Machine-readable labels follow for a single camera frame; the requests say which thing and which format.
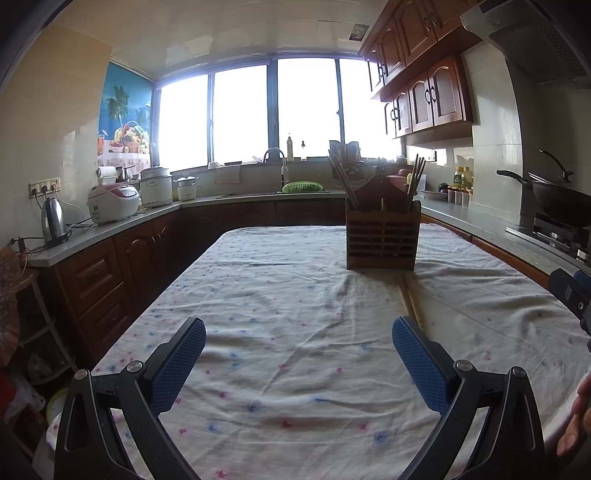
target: wall socket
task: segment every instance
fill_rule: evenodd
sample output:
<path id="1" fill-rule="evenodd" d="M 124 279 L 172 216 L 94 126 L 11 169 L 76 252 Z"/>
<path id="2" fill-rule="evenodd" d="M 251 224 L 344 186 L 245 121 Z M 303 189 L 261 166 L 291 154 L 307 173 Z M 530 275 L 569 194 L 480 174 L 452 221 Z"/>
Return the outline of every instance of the wall socket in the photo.
<path id="1" fill-rule="evenodd" d="M 59 192 L 61 190 L 61 182 L 59 177 L 56 179 L 47 179 L 36 181 L 35 183 L 29 184 L 29 198 L 35 198 L 43 195 L 43 187 L 47 188 L 46 193 L 51 192 Z"/>

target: fingernail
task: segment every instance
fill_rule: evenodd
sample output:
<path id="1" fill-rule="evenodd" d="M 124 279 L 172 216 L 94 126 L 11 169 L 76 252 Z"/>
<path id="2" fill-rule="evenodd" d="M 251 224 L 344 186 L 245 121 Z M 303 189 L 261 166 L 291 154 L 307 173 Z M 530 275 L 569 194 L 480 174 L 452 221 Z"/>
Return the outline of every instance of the fingernail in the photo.
<path id="1" fill-rule="evenodd" d="M 575 443 L 577 443 L 577 436 L 573 433 L 566 439 L 566 448 L 571 449 Z"/>

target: ceiling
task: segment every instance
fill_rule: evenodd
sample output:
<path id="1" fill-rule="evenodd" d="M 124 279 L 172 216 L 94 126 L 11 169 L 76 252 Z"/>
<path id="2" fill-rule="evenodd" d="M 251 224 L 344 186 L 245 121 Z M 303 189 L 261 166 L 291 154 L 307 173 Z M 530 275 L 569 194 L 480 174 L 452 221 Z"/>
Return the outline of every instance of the ceiling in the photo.
<path id="1" fill-rule="evenodd" d="M 356 53 L 354 24 L 387 0 L 74 0 L 55 20 L 157 80 L 200 64 L 284 52 Z"/>

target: stainless steel kettle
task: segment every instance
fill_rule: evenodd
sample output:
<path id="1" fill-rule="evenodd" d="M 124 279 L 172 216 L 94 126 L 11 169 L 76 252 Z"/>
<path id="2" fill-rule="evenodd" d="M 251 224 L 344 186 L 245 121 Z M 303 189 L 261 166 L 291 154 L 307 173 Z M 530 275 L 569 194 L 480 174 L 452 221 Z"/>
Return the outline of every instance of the stainless steel kettle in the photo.
<path id="1" fill-rule="evenodd" d="M 48 198 L 41 207 L 41 228 L 47 248 L 62 244 L 68 240 L 68 228 L 64 223 L 60 202 Z"/>

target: window frame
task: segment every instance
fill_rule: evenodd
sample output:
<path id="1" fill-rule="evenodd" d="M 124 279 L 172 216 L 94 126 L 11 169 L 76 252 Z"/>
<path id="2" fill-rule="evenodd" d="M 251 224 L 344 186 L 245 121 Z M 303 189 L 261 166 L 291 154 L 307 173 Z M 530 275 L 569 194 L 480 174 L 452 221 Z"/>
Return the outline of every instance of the window frame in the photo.
<path id="1" fill-rule="evenodd" d="M 213 94 L 215 91 L 215 74 L 217 72 L 223 72 L 225 70 L 240 69 L 244 67 L 254 66 L 267 66 L 267 125 L 268 125 L 268 145 L 269 148 L 279 147 L 279 106 L 278 106 L 278 60 L 284 59 L 310 59 L 310 58 L 326 58 L 333 59 L 335 61 L 336 81 L 337 81 L 337 99 L 339 104 L 339 129 L 340 129 L 340 141 L 345 142 L 345 116 L 343 111 L 343 89 L 341 84 L 340 74 L 340 60 L 351 59 L 359 60 L 360 57 L 356 54 L 333 54 L 333 53 L 309 53 L 309 54 L 298 54 L 298 53 L 285 53 L 277 55 L 264 55 L 256 56 L 251 59 L 245 59 L 241 61 L 228 62 L 219 64 L 217 66 L 204 66 L 196 67 L 194 69 L 183 72 L 182 74 L 174 77 L 167 78 L 155 85 L 154 97 L 152 104 L 152 132 L 153 140 L 150 148 L 151 153 L 151 164 L 153 167 L 160 165 L 160 152 L 158 149 L 159 144 L 159 125 L 160 125 L 160 96 L 164 86 L 175 83 L 179 80 L 186 78 L 195 77 L 199 75 L 207 75 L 207 161 L 211 162 L 215 159 L 215 150 L 213 148 L 213 129 L 215 128 L 215 119 L 213 118 Z M 404 153 L 404 141 L 402 143 L 402 150 Z M 309 161 L 328 161 L 327 157 L 309 157 Z M 376 159 L 368 158 L 369 163 L 374 163 Z M 281 161 L 279 152 L 272 150 L 269 153 L 269 162 Z M 207 170 L 207 166 L 200 166 L 185 170 Z"/>

